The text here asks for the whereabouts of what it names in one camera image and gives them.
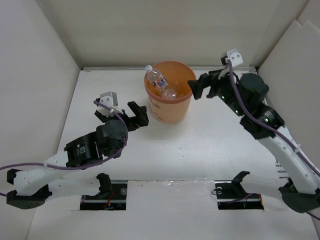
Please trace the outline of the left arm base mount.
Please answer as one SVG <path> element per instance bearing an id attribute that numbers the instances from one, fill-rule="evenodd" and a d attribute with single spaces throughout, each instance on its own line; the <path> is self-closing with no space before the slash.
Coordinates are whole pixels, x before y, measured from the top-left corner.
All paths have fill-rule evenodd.
<path id="1" fill-rule="evenodd" d="M 82 195 L 81 211 L 125 211 L 127 207 L 127 180 L 111 180 L 110 176 L 100 173 L 96 176 L 99 192 L 95 195 Z"/>

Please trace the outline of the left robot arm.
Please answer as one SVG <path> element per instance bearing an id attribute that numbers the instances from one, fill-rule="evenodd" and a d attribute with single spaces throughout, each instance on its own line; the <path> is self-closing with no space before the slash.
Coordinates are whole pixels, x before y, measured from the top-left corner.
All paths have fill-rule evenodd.
<path id="1" fill-rule="evenodd" d="M 119 158 L 127 145 L 128 133 L 148 126 L 149 118 L 146 106 L 134 101 L 127 104 L 132 117 L 100 98 L 94 104 L 98 107 L 95 115 L 102 122 L 95 131 L 69 142 L 43 163 L 22 163 L 23 167 L 33 167 L 31 170 L 19 170 L 20 164 L 6 167 L 6 181 L 14 187 L 4 195 L 7 205 L 29 210 L 61 197 L 83 195 L 105 199 L 112 195 L 112 182 L 106 173 L 81 179 L 65 176 Z"/>

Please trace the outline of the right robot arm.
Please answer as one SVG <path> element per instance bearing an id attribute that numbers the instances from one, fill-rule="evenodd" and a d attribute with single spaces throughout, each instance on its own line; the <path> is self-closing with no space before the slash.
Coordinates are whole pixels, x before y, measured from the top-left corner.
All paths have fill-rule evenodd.
<path id="1" fill-rule="evenodd" d="M 220 98 L 240 118 L 244 130 L 284 169 L 284 177 L 264 178 L 243 170 L 232 179 L 218 180 L 213 193 L 219 210 L 260 210 L 263 195 L 279 199 L 301 214 L 319 208 L 320 172 L 293 140 L 278 112 L 265 104 L 269 87 L 260 76 L 238 76 L 221 69 L 187 83 L 196 100 L 202 97 L 204 89 L 209 90 L 208 98 Z"/>

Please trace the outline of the clear bottle blue white label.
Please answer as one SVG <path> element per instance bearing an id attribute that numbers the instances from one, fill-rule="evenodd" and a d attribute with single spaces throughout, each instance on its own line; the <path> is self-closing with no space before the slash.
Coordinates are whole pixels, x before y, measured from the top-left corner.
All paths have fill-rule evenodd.
<path id="1" fill-rule="evenodd" d="M 158 91 L 163 92 L 167 86 L 168 81 L 162 74 L 162 72 L 156 68 L 153 68 L 151 65 L 145 67 L 146 77 L 148 82 Z"/>

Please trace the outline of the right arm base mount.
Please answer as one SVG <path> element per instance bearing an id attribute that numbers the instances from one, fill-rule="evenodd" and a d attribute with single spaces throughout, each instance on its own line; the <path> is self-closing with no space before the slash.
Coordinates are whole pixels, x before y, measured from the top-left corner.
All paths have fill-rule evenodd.
<path id="1" fill-rule="evenodd" d="M 249 171 L 241 171 L 232 180 L 216 180 L 211 195 L 216 197 L 218 210 L 264 210 L 262 197 L 247 193 L 241 186 Z"/>

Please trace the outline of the clear bottle red label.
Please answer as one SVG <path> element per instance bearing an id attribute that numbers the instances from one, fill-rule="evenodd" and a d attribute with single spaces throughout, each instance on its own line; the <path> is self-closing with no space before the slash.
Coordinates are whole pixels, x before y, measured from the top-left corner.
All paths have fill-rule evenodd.
<path id="1" fill-rule="evenodd" d="M 171 88 L 165 89 L 161 94 L 161 98 L 165 100 L 175 100 L 177 98 L 177 91 Z"/>

